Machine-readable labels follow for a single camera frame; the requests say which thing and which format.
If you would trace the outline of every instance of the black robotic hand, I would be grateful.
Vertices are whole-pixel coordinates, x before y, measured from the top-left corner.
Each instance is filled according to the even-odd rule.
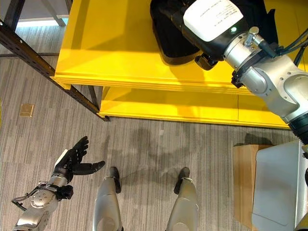
[[[81,138],[56,164],[53,174],[65,175],[69,183],[74,175],[89,175],[100,170],[105,165],[104,161],[94,164],[81,163],[82,157],[87,154],[88,143],[87,136]]]

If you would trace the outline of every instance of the lower yellow shelf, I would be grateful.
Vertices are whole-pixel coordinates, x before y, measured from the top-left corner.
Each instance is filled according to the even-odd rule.
[[[256,96],[110,87],[100,116],[288,128]]]

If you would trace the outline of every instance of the metal bolt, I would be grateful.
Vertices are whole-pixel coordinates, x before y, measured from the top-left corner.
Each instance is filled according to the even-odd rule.
[[[252,28],[250,28],[244,45],[249,47],[258,33],[259,33],[259,28],[257,26],[253,26]]]

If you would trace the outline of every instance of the white label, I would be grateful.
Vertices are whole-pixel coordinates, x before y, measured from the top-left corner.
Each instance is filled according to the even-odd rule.
[[[67,149],[64,149],[64,151],[62,152],[61,156],[57,159],[56,163],[54,164],[55,167],[60,162],[60,160],[62,160],[64,155],[67,153],[67,151],[68,151]]]
[[[184,24],[205,42],[212,41],[243,15],[229,0],[197,0],[184,14]]]

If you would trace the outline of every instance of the metal rack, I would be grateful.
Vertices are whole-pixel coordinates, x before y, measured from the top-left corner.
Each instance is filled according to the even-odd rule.
[[[68,12],[70,12],[72,0],[65,0],[65,2],[67,5],[67,10]],[[66,94],[68,94],[73,99],[82,104],[84,107],[86,107],[89,111],[98,116],[97,113],[100,111],[100,108],[97,102],[94,87],[88,86],[91,95],[91,101],[73,86],[71,86],[71,88],[68,90],[61,87],[51,78],[55,75],[55,69],[15,33],[16,26],[20,18],[24,3],[25,0],[11,0],[4,21],[0,19],[0,43],[5,48],[9,49],[13,54],[15,54],[28,65],[30,65],[33,69],[38,71],[48,81],[56,85]],[[58,25],[64,26],[65,24],[63,20],[57,18],[52,5],[47,0],[43,0],[43,3],[50,12],[51,16],[56,20]],[[109,120],[109,117],[107,116],[98,117],[102,118],[104,121]]]

